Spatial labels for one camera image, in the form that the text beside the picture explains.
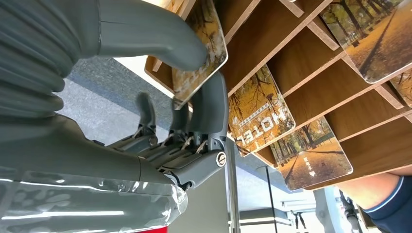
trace plastic wrap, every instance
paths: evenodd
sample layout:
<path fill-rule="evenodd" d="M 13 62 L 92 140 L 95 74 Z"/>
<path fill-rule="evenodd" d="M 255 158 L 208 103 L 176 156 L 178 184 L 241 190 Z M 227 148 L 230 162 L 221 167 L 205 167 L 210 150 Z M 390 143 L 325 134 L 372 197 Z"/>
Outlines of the plastic wrap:
<path fill-rule="evenodd" d="M 0 167 L 1 233 L 139 232 L 168 226 L 187 203 L 172 184 Z"/>

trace gray robotic arm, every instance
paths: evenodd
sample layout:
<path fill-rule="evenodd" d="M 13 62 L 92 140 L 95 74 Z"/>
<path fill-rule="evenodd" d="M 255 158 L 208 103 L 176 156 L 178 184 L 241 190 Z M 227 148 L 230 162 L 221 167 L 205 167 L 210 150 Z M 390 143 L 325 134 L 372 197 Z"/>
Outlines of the gray robotic arm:
<path fill-rule="evenodd" d="M 146 54 L 195 70 L 206 48 L 178 16 L 139 0 L 0 0 L 1 232 L 168 224 L 184 211 L 184 190 L 224 166 L 228 103 L 219 73 L 192 98 L 192 117 L 187 106 L 173 113 L 160 143 L 144 94 L 137 132 L 107 147 L 54 113 L 63 102 L 53 92 L 80 58 Z"/>

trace floor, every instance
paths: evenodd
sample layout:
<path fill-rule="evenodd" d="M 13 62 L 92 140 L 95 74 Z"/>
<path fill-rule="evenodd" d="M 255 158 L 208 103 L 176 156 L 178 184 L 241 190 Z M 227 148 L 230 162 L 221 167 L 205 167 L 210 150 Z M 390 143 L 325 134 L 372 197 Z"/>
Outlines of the floor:
<path fill-rule="evenodd" d="M 140 117 L 135 98 L 144 91 L 154 103 L 157 136 L 160 141 L 165 139 L 172 120 L 171 93 L 161 92 L 146 81 L 144 61 L 144 57 L 79 61 L 66 79 L 65 90 L 57 93 L 65 102 L 59 113 L 76 120 L 87 138 L 108 145 L 136 131 Z M 240 210 L 270 208 L 265 164 L 254 156 L 237 155 L 236 165 Z M 271 168 L 270 179 L 276 208 L 314 208 L 311 192 L 288 191 L 281 174 Z"/>

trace wooden shelf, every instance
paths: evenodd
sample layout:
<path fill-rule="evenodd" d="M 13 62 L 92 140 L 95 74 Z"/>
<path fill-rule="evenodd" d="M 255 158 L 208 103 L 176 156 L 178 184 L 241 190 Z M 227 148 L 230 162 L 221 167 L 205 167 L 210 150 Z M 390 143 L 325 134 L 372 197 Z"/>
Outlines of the wooden shelf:
<path fill-rule="evenodd" d="M 310 186 L 313 190 L 412 164 L 412 124 L 404 117 L 341 143 L 353 173 Z"/>
<path fill-rule="evenodd" d="M 229 59 L 222 67 L 228 95 L 267 63 L 296 128 L 325 116 L 354 172 L 309 187 L 356 179 L 412 164 L 412 109 L 389 83 L 412 64 L 374 84 L 361 77 L 318 14 L 332 0 L 226 0 L 217 10 Z M 172 72 L 148 58 L 146 72 L 172 90 Z M 270 147 L 253 153 L 271 167 Z"/>
<path fill-rule="evenodd" d="M 267 65 L 286 97 L 344 56 L 343 49 L 332 51 L 304 28 Z"/>
<path fill-rule="evenodd" d="M 229 95 L 309 24 L 331 0 L 302 1 L 297 18 L 278 0 L 262 0 L 228 44 L 229 59 L 222 67 Z"/>

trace card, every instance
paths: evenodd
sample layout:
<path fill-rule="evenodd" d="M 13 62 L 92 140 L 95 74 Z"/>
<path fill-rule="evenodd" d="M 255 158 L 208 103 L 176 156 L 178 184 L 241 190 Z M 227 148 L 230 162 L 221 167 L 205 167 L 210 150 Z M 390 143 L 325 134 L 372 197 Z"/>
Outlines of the card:
<path fill-rule="evenodd" d="M 391 83 L 407 105 L 412 108 L 412 69 L 394 77 Z"/>
<path fill-rule="evenodd" d="M 289 190 L 352 173 L 353 168 L 325 117 L 270 145 Z"/>
<path fill-rule="evenodd" d="M 267 65 L 229 97 L 229 127 L 243 154 L 270 145 L 295 127 Z"/>
<path fill-rule="evenodd" d="M 206 45 L 206 62 L 196 71 L 172 69 L 174 107 L 179 110 L 228 59 L 226 42 L 212 0 L 199 0 L 186 23 Z"/>
<path fill-rule="evenodd" d="M 339 0 L 321 16 L 363 78 L 376 83 L 412 63 L 411 0 Z"/>

